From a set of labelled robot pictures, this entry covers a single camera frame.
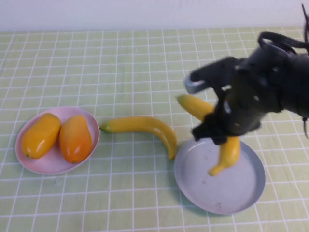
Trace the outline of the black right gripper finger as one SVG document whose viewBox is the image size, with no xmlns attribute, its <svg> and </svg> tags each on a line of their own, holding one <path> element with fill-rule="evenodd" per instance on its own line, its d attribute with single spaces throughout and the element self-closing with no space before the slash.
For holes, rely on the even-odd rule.
<svg viewBox="0 0 309 232">
<path fill-rule="evenodd" d="M 192 129 L 192 135 L 196 141 L 203 138 L 211 138 L 213 140 L 217 140 L 219 138 L 217 125 L 214 119 L 214 113 L 210 113 L 205 115 L 203 118 L 203 122 L 201 122 L 198 126 Z"/>
<path fill-rule="evenodd" d="M 228 136 L 227 135 L 213 135 L 211 139 L 215 145 L 222 145 L 227 142 Z"/>
</svg>

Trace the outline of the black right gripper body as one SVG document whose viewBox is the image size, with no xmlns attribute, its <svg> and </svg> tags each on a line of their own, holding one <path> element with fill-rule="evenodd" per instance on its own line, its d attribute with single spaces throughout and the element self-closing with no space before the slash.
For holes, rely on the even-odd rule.
<svg viewBox="0 0 309 232">
<path fill-rule="evenodd" d="M 256 65 L 240 65 L 216 106 L 215 119 L 228 136 L 240 136 L 259 128 L 266 114 L 281 110 L 279 87 Z"/>
</svg>

